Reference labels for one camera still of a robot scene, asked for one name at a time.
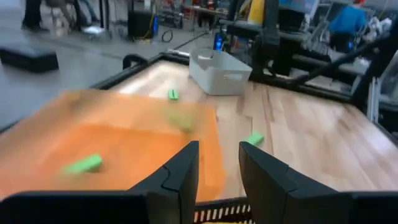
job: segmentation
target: black box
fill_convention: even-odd
[[[57,54],[53,50],[33,47],[29,44],[14,44],[0,47],[0,59],[3,64],[34,73],[58,69]]]

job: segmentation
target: green block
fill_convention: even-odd
[[[64,168],[65,172],[93,172],[102,165],[102,158],[99,154],[93,154],[86,159],[79,160]]]
[[[178,100],[178,91],[177,90],[169,90],[169,99],[170,100]]]
[[[252,133],[252,135],[244,139],[244,141],[252,144],[253,146],[258,146],[263,140],[264,140],[264,135],[257,132]]]

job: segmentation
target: concrete floor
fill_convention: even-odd
[[[111,3],[111,20],[126,18],[123,3]],[[98,13],[97,1],[92,1]],[[48,9],[42,7],[42,17],[47,27],[52,27]],[[95,83],[115,75],[122,69],[122,59],[126,54],[139,54],[151,58],[167,49],[192,39],[200,32],[174,30],[170,43],[156,38],[152,43],[132,43],[119,38],[113,40],[89,41],[82,34],[59,35],[52,29],[49,34],[31,34],[21,30],[24,14],[24,0],[0,1],[0,45],[29,43],[50,48],[57,53],[59,70],[41,75],[25,72],[17,68],[0,64],[0,128],[21,119],[42,107],[63,90],[88,88]],[[159,33],[167,30],[160,27]],[[189,52],[195,47],[212,47],[210,35],[202,37],[184,47]]]

